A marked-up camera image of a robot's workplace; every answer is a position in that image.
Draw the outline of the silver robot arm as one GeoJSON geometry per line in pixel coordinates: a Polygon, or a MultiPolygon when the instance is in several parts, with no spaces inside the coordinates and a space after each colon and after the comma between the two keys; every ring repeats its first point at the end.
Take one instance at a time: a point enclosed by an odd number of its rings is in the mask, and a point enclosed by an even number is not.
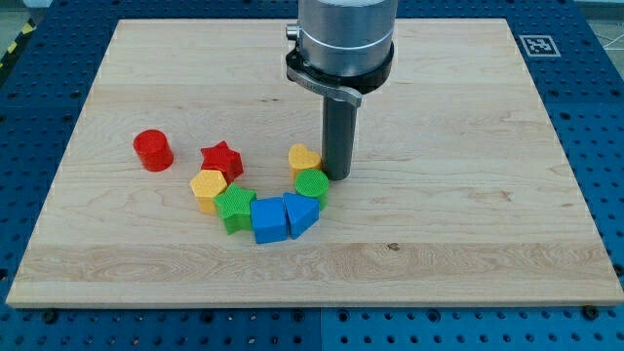
{"type": "Polygon", "coordinates": [[[300,0],[286,36],[311,67],[358,76],[390,55],[397,9],[398,0],[300,0]]]}

